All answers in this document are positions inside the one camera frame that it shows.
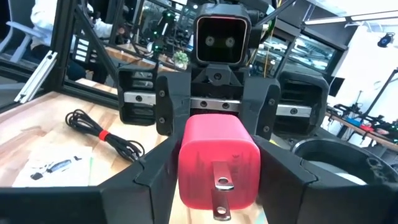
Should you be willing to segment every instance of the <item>charger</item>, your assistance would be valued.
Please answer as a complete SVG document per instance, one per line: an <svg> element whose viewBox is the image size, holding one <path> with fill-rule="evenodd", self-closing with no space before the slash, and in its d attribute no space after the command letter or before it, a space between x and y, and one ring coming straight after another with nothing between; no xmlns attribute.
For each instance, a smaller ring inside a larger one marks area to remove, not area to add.
<svg viewBox="0 0 398 224"><path fill-rule="evenodd" d="M187 121L178 157L187 207L220 213L248 207L258 193L260 167L259 148L237 117L198 114Z"/></svg>

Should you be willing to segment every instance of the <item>camera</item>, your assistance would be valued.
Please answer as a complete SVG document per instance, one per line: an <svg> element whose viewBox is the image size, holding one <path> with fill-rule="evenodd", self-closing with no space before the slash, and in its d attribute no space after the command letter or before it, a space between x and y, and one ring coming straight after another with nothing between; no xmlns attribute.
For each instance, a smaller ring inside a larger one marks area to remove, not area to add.
<svg viewBox="0 0 398 224"><path fill-rule="evenodd" d="M393 43L394 36L395 36L395 33L393 33L393 32L386 33L386 35L384 37L382 37L380 39L380 41L377 43L377 46L383 47L383 48L387 47L389 44Z"/></svg>
<svg viewBox="0 0 398 224"><path fill-rule="evenodd" d="M258 18L259 13L240 4L200 6L193 25L191 63L245 66L248 49L257 48L260 43L262 29L252 27L252 18Z"/></svg>

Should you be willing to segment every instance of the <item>round container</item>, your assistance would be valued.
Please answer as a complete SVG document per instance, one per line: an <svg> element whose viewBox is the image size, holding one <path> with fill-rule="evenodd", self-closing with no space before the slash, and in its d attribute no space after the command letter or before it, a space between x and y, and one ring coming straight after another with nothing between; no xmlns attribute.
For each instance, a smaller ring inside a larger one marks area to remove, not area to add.
<svg viewBox="0 0 398 224"><path fill-rule="evenodd" d="M343 177L350 174L367 184L398 182L398 172L376 155L348 142L311 138L298 142L291 151Z"/></svg>

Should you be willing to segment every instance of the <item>red cable tie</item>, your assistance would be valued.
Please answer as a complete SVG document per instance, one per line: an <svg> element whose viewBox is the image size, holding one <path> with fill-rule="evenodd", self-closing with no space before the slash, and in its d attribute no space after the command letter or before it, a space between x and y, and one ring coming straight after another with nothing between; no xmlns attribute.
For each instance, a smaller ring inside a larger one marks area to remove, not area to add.
<svg viewBox="0 0 398 224"><path fill-rule="evenodd" d="M109 131L107 130L102 130L102 132L99 133L98 138L101 141L105 141L106 136L109 134Z"/></svg>

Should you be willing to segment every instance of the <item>wooden tabletop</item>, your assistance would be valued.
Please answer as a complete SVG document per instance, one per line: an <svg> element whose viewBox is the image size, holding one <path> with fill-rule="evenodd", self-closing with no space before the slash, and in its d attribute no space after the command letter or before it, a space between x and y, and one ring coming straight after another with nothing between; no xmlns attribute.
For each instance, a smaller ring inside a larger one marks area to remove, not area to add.
<svg viewBox="0 0 398 224"><path fill-rule="evenodd" d="M330 113L326 113L325 115L327 117L330 117ZM359 127L357 127L357 126L355 126L355 125L353 125L353 124L351 124L351 123L349 123L349 122L347 122L347 121L345 121L345 120L343 120L343 119L341 119L341 118L339 118L337 116L331 116L331 118L334 119L335 121L337 121L337 122L339 122L339 123L351 128L351 129L353 129L354 131L356 131L359 134L362 134L362 135L366 134L365 130L363 130L363 129L361 129L361 128L359 128ZM378 133L371 132L371 133L368 133L366 135L366 137L369 137L369 138L375 140L376 142L378 142L379 144L382 144L383 146L386 146L389 149L398 152L398 145L383 139L382 136L380 136Z"/></svg>
<svg viewBox="0 0 398 224"><path fill-rule="evenodd" d="M135 52L134 47L131 44L122 44L122 45L119 45L119 47L124 48L126 50L130 50L132 52ZM137 48L143 52L147 52L147 50L141 46L137 46ZM136 57L136 56L131 55L122 50L114 49L111 47L106 47L105 49L110 56L120 59L124 62L133 63L135 65L140 65L143 67L155 66L154 62L150 62L146 59L141 59L140 57ZM171 66L173 66L170 62L167 61L167 57L165 55L160 55L159 60L162 61L163 63L167 63L167 64L170 64ZM174 69L166 67L166 66L160 66L159 71L160 72L177 72L178 70L174 70Z"/></svg>
<svg viewBox="0 0 398 224"><path fill-rule="evenodd" d="M116 94L116 89L108 86L85 79L78 82ZM93 165L90 185L102 183L129 165L107 143L96 137L80 134L65 124L66 114L75 109L82 109L111 133L124 139L139 141L146 151L150 151L167 138L157 134L155 126L123 124L116 110L51 92L0 114L0 187L12 186L31 152L49 144L92 147ZM226 223L254 224L260 212L261 208L253 204L244 210L232 211L232 220ZM177 184L170 223L216 224L219 222L213 219L211 211L187 208L180 199Z"/></svg>

